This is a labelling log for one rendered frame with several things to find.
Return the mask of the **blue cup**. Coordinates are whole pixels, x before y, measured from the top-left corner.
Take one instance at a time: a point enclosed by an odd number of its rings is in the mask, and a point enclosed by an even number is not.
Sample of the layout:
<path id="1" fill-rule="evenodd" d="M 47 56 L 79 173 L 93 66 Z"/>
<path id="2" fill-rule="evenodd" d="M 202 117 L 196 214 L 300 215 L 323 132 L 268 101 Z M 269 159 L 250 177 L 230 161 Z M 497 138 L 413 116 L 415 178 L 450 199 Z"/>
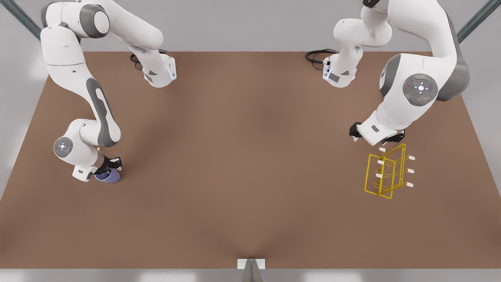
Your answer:
<path id="1" fill-rule="evenodd" d="M 120 173 L 114 168 L 107 168 L 101 174 L 94 174 L 94 177 L 105 183 L 116 183 L 120 180 Z"/>

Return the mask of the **silver frame post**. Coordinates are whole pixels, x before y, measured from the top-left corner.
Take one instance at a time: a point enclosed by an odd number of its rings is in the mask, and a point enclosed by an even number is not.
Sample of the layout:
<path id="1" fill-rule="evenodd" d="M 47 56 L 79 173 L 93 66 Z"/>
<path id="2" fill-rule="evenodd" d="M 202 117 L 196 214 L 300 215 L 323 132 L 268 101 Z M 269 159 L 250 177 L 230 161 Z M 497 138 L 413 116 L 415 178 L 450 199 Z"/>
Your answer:
<path id="1" fill-rule="evenodd" d="M 261 270 L 265 269 L 265 259 L 237 259 L 237 269 L 243 269 L 241 282 L 263 282 Z"/>
<path id="2" fill-rule="evenodd" d="M 0 0 L 0 4 L 40 41 L 41 28 L 14 0 Z"/>
<path id="3" fill-rule="evenodd" d="M 488 0 L 471 19 L 457 32 L 458 43 L 466 39 L 499 6 L 501 0 Z"/>

